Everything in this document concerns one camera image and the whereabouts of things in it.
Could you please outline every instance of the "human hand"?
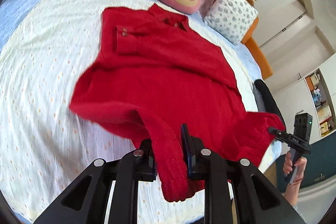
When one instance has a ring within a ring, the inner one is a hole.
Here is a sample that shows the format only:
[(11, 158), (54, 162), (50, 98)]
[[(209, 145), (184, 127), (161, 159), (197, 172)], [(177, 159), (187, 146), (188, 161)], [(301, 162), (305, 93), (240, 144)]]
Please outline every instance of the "human hand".
[[(302, 179), (303, 173), (305, 172), (306, 169), (306, 165), (307, 165), (307, 159), (305, 157), (301, 157), (296, 161), (294, 166), (296, 166), (298, 170), (296, 172), (294, 180)], [(285, 175), (288, 175), (293, 170), (292, 166), (293, 162), (291, 161), (291, 153), (290, 151), (288, 151), (285, 156), (285, 163), (283, 164), (283, 172), (285, 173)]]

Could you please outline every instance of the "sweater collar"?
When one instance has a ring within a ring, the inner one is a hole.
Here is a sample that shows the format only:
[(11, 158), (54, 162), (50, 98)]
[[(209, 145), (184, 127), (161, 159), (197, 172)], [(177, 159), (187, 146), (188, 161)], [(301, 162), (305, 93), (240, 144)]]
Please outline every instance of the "sweater collar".
[(185, 31), (190, 30), (189, 23), (188, 23), (188, 17), (185, 15), (180, 15), (180, 14), (176, 14), (176, 13), (164, 10), (163, 8), (158, 6), (156, 3), (154, 3), (153, 6), (148, 9), (148, 11), (153, 16), (155, 16), (159, 21), (162, 21), (174, 27), (179, 26), (181, 29)]

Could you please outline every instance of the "dark blue wall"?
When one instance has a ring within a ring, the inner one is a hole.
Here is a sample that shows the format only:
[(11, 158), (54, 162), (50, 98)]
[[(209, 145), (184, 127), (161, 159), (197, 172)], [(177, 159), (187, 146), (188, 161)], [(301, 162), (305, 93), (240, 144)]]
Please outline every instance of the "dark blue wall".
[[(301, 188), (319, 183), (336, 174), (336, 132), (328, 135), (324, 139), (312, 145), (311, 154), (305, 155), (307, 158), (307, 168), (304, 173), (304, 180)], [(277, 166), (277, 188), (280, 192), (284, 192), (287, 183), (284, 181), (284, 173), (282, 171), (285, 161), (285, 155), (280, 156), (276, 160)]]

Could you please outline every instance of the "sweater cuff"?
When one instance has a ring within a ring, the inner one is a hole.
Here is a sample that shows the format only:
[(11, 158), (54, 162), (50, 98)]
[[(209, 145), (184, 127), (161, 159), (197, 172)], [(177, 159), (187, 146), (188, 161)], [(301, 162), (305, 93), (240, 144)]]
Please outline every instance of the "sweater cuff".
[(117, 54), (137, 54), (138, 41), (132, 34), (133, 28), (117, 25), (116, 51)]

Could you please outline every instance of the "box on shelf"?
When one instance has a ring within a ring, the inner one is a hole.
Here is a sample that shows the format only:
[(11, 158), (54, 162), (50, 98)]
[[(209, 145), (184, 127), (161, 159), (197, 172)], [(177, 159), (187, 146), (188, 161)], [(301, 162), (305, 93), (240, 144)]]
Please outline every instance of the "box on shelf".
[(330, 106), (325, 105), (317, 110), (319, 123), (322, 124), (332, 117)]
[(325, 136), (329, 133), (328, 122), (324, 122), (320, 125), (321, 136)]
[(320, 82), (319, 76), (316, 72), (313, 75), (309, 76), (309, 78), (311, 79), (313, 86), (317, 86)]

